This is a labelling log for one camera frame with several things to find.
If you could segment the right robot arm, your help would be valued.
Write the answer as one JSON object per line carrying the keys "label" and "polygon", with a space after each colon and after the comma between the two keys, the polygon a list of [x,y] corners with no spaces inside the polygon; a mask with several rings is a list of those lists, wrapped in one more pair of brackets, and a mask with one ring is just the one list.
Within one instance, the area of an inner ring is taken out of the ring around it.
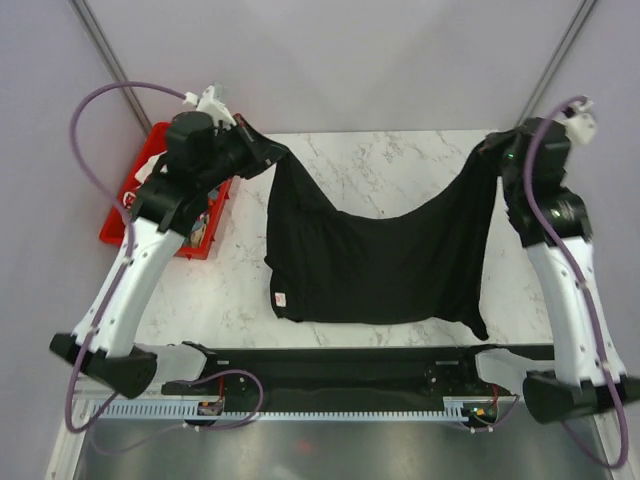
{"label": "right robot arm", "polygon": [[605,413],[616,400],[639,399],[639,380],[628,374],[602,311],[593,265],[592,229],[582,198],[563,186],[572,142],[565,121],[554,121],[525,172],[527,151],[543,121],[529,118],[492,134],[486,147],[500,152],[509,223],[540,283],[552,329],[553,359],[533,360],[494,347],[458,368],[458,381],[477,394],[495,383],[523,398],[540,424]]}

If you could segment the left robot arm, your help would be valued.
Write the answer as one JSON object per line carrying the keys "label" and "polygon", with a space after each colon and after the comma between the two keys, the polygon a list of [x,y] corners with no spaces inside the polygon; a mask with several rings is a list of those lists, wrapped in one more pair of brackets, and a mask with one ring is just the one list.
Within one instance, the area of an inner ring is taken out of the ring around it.
{"label": "left robot arm", "polygon": [[242,116],[226,126],[203,112],[177,115],[164,129],[165,150],[126,210],[120,251],[94,304],[49,349],[75,372],[134,399],[152,383],[181,381],[198,393],[219,382],[203,352],[181,345],[135,344],[142,313],[168,262],[209,207],[209,194],[234,177],[251,179],[290,156]]}

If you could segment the black t-shirt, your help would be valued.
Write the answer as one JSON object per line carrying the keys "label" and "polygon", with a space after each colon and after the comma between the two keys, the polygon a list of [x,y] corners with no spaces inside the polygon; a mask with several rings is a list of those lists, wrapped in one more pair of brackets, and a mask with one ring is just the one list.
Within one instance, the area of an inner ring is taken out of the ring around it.
{"label": "black t-shirt", "polygon": [[297,158],[280,162],[265,258],[275,315],[370,325],[438,318],[486,340],[479,303],[497,173],[482,149],[433,199],[388,219],[338,210]]}

